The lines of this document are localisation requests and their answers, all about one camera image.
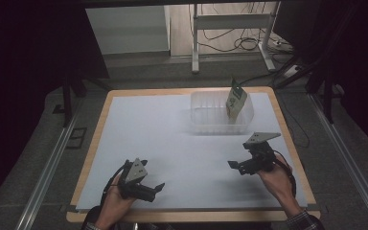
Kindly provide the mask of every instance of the wooden table edge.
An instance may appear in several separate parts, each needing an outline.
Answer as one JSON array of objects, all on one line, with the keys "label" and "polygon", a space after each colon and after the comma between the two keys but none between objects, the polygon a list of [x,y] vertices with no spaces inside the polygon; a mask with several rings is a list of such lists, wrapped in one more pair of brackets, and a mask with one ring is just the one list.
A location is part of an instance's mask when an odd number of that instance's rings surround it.
[{"label": "wooden table edge", "polygon": [[[280,106],[277,102],[276,96],[274,94],[274,91],[272,88],[267,86],[261,86],[261,87],[244,87],[243,88],[247,93],[267,93],[271,104],[273,106],[274,113],[276,115],[277,121],[279,122],[280,129],[283,133],[283,137],[286,141],[286,145],[290,154],[290,157],[294,164],[294,171],[298,172],[301,185],[303,187],[303,191],[305,193],[307,203],[309,205],[316,205],[315,198],[313,196],[311,186],[309,184],[309,181],[307,180],[307,176],[304,172],[304,169],[302,167],[302,164],[299,160],[299,156],[297,153],[297,150],[292,142],[291,136],[287,129],[287,124],[284,119],[283,113],[280,109]],[[88,153],[85,157],[85,161],[80,173],[79,180],[77,182],[76,189],[73,193],[73,197],[70,202],[70,206],[76,206],[80,196],[81,191],[83,189],[83,186],[85,185],[86,179],[89,175],[89,171],[91,169],[92,163],[94,161],[95,153],[97,151],[99,140],[102,135],[102,131],[104,129],[104,124],[106,121],[106,117],[109,112],[110,105],[112,103],[112,100],[114,97],[132,97],[132,96],[156,96],[156,95],[187,95],[194,93],[196,91],[216,91],[216,90],[230,90],[229,87],[216,87],[216,88],[171,88],[171,89],[129,89],[129,90],[112,90],[108,92],[106,96],[106,100],[103,104],[103,110],[101,112],[99,121],[97,122],[97,127],[95,128],[95,132],[92,138],[91,145],[88,149]],[[244,217],[244,218],[236,218],[236,216],[242,214],[253,214],[253,216]],[[319,211],[310,211],[310,213],[316,217],[320,217]],[[141,218],[135,218],[133,216],[141,214]],[[246,221],[249,219],[249,221],[257,220],[256,217],[265,219],[265,220],[284,220],[285,215],[283,211],[235,211],[235,212],[129,212],[125,215],[123,218],[124,221],[133,221],[134,222],[144,222],[139,221],[141,219],[146,219],[147,217],[153,217],[154,219],[152,222],[160,222],[161,220],[165,219],[166,217],[170,217],[172,219],[175,219],[176,215],[179,214],[183,217],[183,220],[188,218],[197,219],[199,216],[203,216],[208,219],[213,219],[214,217],[220,216],[219,214],[222,214],[222,217],[225,219],[225,221]],[[83,222],[85,219],[86,214],[85,213],[75,213],[75,212],[68,212],[66,217],[67,220],[70,222]]]}]

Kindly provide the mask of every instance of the black strap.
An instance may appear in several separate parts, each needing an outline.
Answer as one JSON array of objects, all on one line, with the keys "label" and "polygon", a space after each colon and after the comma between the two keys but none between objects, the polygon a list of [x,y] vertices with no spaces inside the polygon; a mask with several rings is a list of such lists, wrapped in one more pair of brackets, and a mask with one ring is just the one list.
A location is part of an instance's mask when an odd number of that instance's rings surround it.
[{"label": "black strap", "polygon": [[289,168],[289,166],[286,166],[283,162],[281,162],[279,159],[275,159],[274,162],[279,165],[280,167],[283,168],[283,170],[286,171],[286,174],[289,178],[289,182],[291,182],[291,186],[292,186],[292,195],[295,197],[295,195],[297,194],[297,185],[295,184],[295,178],[294,175],[291,172],[291,169]]}]

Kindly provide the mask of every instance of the gray floor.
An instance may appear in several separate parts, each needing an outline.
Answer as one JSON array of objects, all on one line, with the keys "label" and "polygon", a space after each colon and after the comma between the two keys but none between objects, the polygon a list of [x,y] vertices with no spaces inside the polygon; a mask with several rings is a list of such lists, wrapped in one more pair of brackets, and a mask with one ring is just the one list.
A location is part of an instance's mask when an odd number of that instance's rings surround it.
[{"label": "gray floor", "polygon": [[[230,77],[238,81],[266,74],[259,55],[202,57],[200,73],[192,75],[191,60],[161,54],[106,57],[110,80],[115,89],[179,88],[229,86]],[[272,78],[258,78],[247,86],[268,85]],[[316,110],[304,91],[301,79],[277,91],[278,101],[287,119],[294,144],[305,167],[314,196],[321,208],[321,220],[327,229],[368,229],[368,207],[320,122]],[[88,94],[81,101],[75,128],[86,127],[79,149],[70,140],[58,162],[56,172],[36,213],[32,229],[80,229],[65,214],[100,116],[106,92],[98,85],[85,82]],[[47,96],[45,111],[33,137],[0,188],[0,229],[13,229],[35,188],[42,169],[62,129],[62,114],[53,114],[62,104],[61,90]],[[338,100],[333,100],[335,126],[368,180],[368,138],[350,119]],[[286,229],[282,222],[273,229]]]}]

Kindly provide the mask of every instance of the person's right hand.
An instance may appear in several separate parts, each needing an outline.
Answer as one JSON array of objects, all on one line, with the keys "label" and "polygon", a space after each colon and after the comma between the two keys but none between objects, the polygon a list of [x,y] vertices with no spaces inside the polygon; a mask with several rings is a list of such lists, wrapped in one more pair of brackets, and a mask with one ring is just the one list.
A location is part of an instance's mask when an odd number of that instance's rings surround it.
[{"label": "person's right hand", "polygon": [[[282,156],[276,155],[276,158],[283,164],[287,164]],[[257,174],[260,176],[267,190],[276,197],[285,209],[286,215],[289,218],[303,212],[297,200],[292,195],[292,185],[283,168],[275,164],[271,172],[258,171]]]}]

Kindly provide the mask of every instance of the wall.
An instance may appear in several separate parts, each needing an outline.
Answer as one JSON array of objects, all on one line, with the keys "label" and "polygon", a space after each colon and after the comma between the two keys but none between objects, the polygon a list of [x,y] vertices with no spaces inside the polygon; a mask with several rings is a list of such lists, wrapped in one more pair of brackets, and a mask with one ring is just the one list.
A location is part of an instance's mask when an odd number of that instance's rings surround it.
[{"label": "wall", "polygon": [[86,12],[103,55],[170,50],[168,7],[103,8]]}]

